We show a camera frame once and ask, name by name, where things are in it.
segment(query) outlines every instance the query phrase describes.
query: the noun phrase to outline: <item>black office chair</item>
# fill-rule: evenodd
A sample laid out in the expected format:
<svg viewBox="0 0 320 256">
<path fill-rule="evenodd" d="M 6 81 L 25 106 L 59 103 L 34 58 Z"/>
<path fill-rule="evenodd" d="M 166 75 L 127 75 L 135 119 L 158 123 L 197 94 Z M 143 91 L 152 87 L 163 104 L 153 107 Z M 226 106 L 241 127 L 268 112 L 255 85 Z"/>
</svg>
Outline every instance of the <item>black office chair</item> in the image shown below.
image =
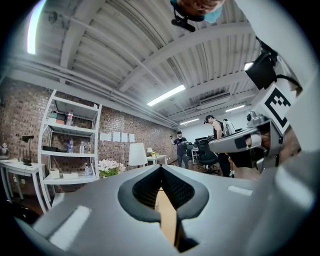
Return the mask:
<svg viewBox="0 0 320 256">
<path fill-rule="evenodd" d="M 188 157 L 188 161 L 192 159 L 192 152 L 191 150 L 194 148 L 194 145 L 192 142 L 189 142 L 188 145 L 186 145 L 186 155 Z"/>
<path fill-rule="evenodd" d="M 215 164 L 219 162 L 218 156 L 210 151 L 208 144 L 208 140 L 202 140 L 198 144 L 198 162 L 202 166 L 208 165 L 209 170 L 206 170 L 204 174 L 216 174 L 220 176 L 221 174 L 219 169 L 212 169 L 212 167 L 216 167 Z"/>
</svg>

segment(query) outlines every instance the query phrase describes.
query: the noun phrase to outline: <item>ceiling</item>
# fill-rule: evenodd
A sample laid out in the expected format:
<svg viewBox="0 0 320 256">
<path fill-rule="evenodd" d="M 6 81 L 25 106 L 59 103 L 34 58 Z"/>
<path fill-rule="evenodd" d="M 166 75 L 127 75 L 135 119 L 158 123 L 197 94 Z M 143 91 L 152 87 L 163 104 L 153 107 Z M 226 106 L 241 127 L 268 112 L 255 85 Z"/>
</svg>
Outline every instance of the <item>ceiling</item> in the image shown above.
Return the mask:
<svg viewBox="0 0 320 256">
<path fill-rule="evenodd" d="M 58 19 L 50 23 L 53 11 Z M 70 94 L 79 89 L 88 100 L 96 95 L 114 108 L 170 127 L 249 105 L 257 91 L 243 68 L 261 47 L 236 3 L 226 0 L 214 24 L 189 21 L 194 33 L 171 25 L 172 18 L 169 0 L 47 0 L 36 54 L 26 51 L 28 18 L 13 38 L 8 66 L 16 73 L 11 76 L 26 72 L 49 79 L 55 83 L 43 83 L 62 84 Z M 186 90 L 147 105 L 179 85 Z M 225 92 L 228 102 L 197 108 L 200 100 Z"/>
</svg>

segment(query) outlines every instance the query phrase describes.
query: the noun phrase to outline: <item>brick wall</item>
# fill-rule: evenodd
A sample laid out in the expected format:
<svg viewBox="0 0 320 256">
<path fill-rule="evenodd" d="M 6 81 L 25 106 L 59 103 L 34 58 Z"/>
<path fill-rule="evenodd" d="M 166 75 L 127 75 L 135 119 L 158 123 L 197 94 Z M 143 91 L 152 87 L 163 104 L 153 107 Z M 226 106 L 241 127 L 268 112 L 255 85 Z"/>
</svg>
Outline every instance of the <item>brick wall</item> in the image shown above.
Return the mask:
<svg viewBox="0 0 320 256">
<path fill-rule="evenodd" d="M 6 78 L 0 86 L 0 94 L 4 98 L 5 107 L 0 107 L 0 144 L 4 142 L 8 145 L 9 157 L 18 158 L 22 156 L 23 150 L 26 154 L 29 144 L 21 140 L 22 136 L 34 135 L 31 141 L 32 161 L 38 161 L 38 140 L 42 118 L 47 106 L 52 90 L 37 85 L 29 84 L 23 81 Z M 58 93 L 58 97 L 68 99 L 74 102 L 93 106 L 93 103 L 84 99 L 73 97 L 64 93 Z M 74 118 L 74 124 L 78 127 L 91 128 L 92 123 L 83 119 Z M 124 132 L 135 134 L 135 142 L 143 143 L 144 148 L 151 147 L 155 152 L 161 155 L 167 155 L 171 162 L 177 159 L 176 149 L 171 145 L 169 136 L 174 135 L 175 131 L 155 124 L 153 122 L 108 108 L 103 107 L 100 117 L 100 129 L 104 133 Z M 48 145 L 49 131 L 43 136 L 42 144 Z M 53 134 L 52 146 L 60 149 L 67 148 L 67 141 L 70 136 L 63 134 Z M 81 141 L 84 138 L 73 136 L 74 152 L 78 152 Z M 105 141 L 104 146 L 101 141 L 98 144 L 98 159 L 109 158 L 118 163 L 128 165 L 130 143 Z M 87 158 L 66 158 L 55 157 L 52 161 L 52 167 L 55 162 L 59 165 L 61 171 L 83 170 Z M 48 158 L 42 156 L 42 162 L 48 164 Z M 34 195 L 32 179 L 25 177 L 26 184 L 21 187 L 24 194 Z M 14 192 L 18 192 L 11 177 L 11 185 Z M 56 186 L 56 191 L 74 191 L 82 185 L 64 185 Z"/>
</svg>

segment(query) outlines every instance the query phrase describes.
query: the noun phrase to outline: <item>ceiling light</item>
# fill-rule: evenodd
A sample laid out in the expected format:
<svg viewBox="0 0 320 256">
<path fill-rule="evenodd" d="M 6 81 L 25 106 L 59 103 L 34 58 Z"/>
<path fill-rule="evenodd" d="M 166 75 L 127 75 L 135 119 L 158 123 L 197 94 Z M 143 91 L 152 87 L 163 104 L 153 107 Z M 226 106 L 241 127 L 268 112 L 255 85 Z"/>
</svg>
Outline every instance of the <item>ceiling light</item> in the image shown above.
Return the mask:
<svg viewBox="0 0 320 256">
<path fill-rule="evenodd" d="M 46 0 L 39 1 L 32 10 L 27 37 L 27 52 L 29 54 L 36 54 L 37 25 L 45 3 Z"/>
<path fill-rule="evenodd" d="M 245 63 L 245 64 L 244 64 L 244 71 L 250 69 L 253 64 L 254 64 L 253 62 L 247 62 L 247 63 Z"/>
<path fill-rule="evenodd" d="M 172 95 L 175 95 L 175 94 L 177 94 L 177 93 L 179 93 L 179 92 L 181 92 L 181 91 L 183 91 L 183 90 L 185 90 L 185 89 L 186 89 L 186 88 L 185 88 L 184 85 L 180 85 L 180 86 L 178 86 L 177 88 L 174 88 L 173 90 L 168 91 L 167 93 L 161 95 L 160 97 L 158 97 L 158 98 L 150 101 L 150 102 L 148 103 L 148 105 L 149 105 L 149 106 L 153 106 L 153 105 L 155 105 L 155 104 L 157 104 L 157 103 L 159 103 L 159 102 L 162 102 L 163 100 L 165 100 L 165 99 L 171 97 Z"/>
<path fill-rule="evenodd" d="M 230 112 L 230 111 L 232 111 L 232 110 L 241 109 L 241 108 L 243 108 L 244 106 L 245 106 L 245 105 L 237 106 L 237 107 L 234 107 L 234 108 L 228 109 L 228 110 L 226 110 L 225 112 Z"/>
<path fill-rule="evenodd" d="M 180 125 L 185 125 L 185 124 L 188 124 L 188 123 L 191 123 L 191 122 L 194 122 L 194 121 L 198 121 L 198 120 L 199 120 L 199 118 L 191 120 L 191 121 L 188 121 L 188 122 L 182 122 L 182 123 L 180 123 Z"/>
</svg>

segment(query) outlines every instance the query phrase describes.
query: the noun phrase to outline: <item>face mask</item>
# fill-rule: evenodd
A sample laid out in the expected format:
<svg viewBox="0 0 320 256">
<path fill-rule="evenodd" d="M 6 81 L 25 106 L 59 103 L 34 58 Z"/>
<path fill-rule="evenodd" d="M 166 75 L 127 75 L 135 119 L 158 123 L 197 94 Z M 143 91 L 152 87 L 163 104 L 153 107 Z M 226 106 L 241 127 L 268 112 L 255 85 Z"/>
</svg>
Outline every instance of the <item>face mask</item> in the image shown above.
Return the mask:
<svg viewBox="0 0 320 256">
<path fill-rule="evenodd" d="M 222 9 L 223 9 L 223 7 L 221 6 L 218 9 L 216 9 L 214 12 L 210 12 L 210 13 L 204 15 L 204 20 L 209 23 L 215 23 L 216 20 L 220 17 L 220 15 L 222 13 Z"/>
</svg>

